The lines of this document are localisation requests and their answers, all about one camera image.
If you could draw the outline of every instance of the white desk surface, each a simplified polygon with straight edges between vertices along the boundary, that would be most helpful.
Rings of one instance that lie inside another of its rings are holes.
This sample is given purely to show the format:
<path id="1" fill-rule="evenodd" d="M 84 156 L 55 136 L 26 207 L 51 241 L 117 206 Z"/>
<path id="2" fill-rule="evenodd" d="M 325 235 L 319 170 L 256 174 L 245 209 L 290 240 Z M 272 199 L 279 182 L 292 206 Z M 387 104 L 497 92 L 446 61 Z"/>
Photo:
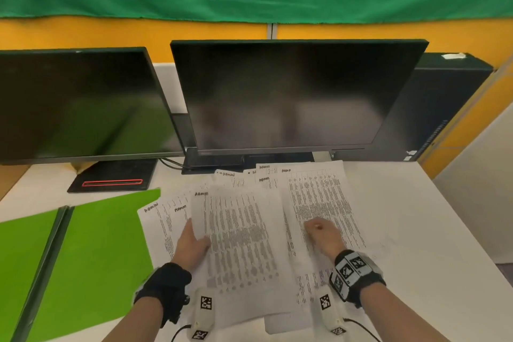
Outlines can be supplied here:
<path id="1" fill-rule="evenodd" d="M 346 162 L 344 166 L 360 208 L 393 242 L 379 261 L 388 287 L 452 342 L 513 341 L 513 288 L 420 165 Z M 197 176 L 182 176 L 159 163 L 151 188 L 160 187 L 166 195 Z M 32 166 L 0 201 L 0 221 L 121 194 L 67 194 L 74 177 L 63 164 Z M 360 311 L 351 315 L 363 319 Z M 100 341 L 118 321 L 55 340 Z M 157 341 L 169 342 L 175 330 L 168 323 Z M 185 341 L 185 333 L 176 340 Z M 263 319 L 256 319 L 217 332 L 209 340 L 300 342 L 314 340 L 314 333 L 306 329 L 270 336 Z M 371 339 L 351 326 L 349 340 Z"/>

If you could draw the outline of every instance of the black wrist strap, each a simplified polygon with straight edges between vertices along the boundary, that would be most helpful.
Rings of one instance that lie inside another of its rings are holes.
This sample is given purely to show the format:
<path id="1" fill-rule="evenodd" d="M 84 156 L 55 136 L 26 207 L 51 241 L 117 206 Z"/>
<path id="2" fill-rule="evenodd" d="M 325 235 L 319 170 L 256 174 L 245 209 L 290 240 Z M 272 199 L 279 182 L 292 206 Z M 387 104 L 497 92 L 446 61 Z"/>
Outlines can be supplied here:
<path id="1" fill-rule="evenodd" d="M 343 301 L 361 307 L 362 289 L 375 282 L 386 285 L 381 270 L 364 253 L 344 250 L 335 258 L 335 272 L 330 275 L 329 283 Z"/>
<path id="2" fill-rule="evenodd" d="M 175 263 L 168 262 L 158 267 L 134 294 L 135 304 L 142 297 L 157 298 L 163 308 L 161 328 L 169 320 L 176 324 L 182 307 L 189 303 L 185 286 L 192 280 L 189 272 Z"/>

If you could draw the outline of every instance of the monitor base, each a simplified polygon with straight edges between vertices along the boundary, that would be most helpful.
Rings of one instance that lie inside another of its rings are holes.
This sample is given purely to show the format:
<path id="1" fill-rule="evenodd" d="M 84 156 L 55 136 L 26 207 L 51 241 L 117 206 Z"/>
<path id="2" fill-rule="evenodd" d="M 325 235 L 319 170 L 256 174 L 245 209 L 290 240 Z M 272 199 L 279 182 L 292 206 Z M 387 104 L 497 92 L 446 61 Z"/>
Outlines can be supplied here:
<path id="1" fill-rule="evenodd" d="M 156 158 L 97 162 L 75 177 L 68 193 L 144 191 L 156 164 Z"/>
<path id="2" fill-rule="evenodd" d="M 201 156 L 198 154 L 197 148 L 190 147 L 185 152 L 185 168 L 182 169 L 182 174 L 211 174 L 216 169 L 242 172 L 246 169 L 256 168 L 257 164 L 286 164 L 288 162 L 313 161 L 313 154 L 311 152 Z"/>

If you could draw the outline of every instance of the green folder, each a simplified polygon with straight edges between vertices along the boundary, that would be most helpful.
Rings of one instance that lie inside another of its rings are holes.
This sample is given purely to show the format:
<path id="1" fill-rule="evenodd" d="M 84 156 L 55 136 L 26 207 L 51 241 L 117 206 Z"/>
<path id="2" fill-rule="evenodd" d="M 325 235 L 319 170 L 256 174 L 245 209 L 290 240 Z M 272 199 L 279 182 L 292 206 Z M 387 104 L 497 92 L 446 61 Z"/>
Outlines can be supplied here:
<path id="1" fill-rule="evenodd" d="M 10 341 L 57 210 L 0 223 L 0 341 Z"/>
<path id="2" fill-rule="evenodd" d="M 74 208 L 29 342 L 74 333 L 130 310 L 133 292 L 153 270 L 137 210 L 159 196 L 155 189 Z"/>

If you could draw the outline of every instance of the monitor screen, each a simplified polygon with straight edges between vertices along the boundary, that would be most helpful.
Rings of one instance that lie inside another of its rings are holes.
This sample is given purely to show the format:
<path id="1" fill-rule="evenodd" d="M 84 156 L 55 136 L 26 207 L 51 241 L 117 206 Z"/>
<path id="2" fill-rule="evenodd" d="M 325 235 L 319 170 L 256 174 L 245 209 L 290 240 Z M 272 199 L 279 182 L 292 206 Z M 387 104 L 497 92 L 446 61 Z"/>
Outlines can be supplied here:
<path id="1" fill-rule="evenodd" d="M 372 144 L 425 40 L 172 41 L 203 154 Z"/>
<path id="2" fill-rule="evenodd" d="M 183 154 L 146 49 L 0 52 L 0 162 Z"/>

